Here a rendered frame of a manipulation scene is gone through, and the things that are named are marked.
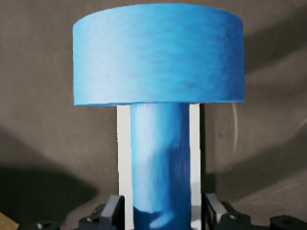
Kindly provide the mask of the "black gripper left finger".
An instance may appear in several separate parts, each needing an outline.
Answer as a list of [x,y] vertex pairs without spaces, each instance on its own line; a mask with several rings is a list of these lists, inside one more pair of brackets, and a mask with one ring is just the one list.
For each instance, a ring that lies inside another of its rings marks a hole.
[[[126,230],[126,212],[125,212],[124,195],[112,195],[108,203],[97,206],[93,211],[93,213],[91,214],[91,216],[81,218],[79,220],[79,228],[71,230],[116,230],[116,229]],[[42,220],[22,230],[60,230],[60,223],[53,220]]]

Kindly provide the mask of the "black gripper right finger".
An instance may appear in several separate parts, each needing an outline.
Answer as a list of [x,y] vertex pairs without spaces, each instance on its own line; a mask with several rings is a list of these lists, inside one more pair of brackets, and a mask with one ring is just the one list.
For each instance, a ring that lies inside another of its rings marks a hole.
[[201,194],[201,230],[307,230],[307,222],[281,215],[270,218],[270,226],[253,225],[249,215],[236,212],[215,194]]

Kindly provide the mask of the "white bolted cradle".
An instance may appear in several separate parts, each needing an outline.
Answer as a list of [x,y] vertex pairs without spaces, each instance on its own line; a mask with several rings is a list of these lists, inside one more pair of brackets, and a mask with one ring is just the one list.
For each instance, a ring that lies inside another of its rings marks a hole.
[[[126,230],[133,230],[130,151],[130,106],[117,106],[119,195],[125,196]],[[192,230],[201,230],[200,112],[190,104]]]

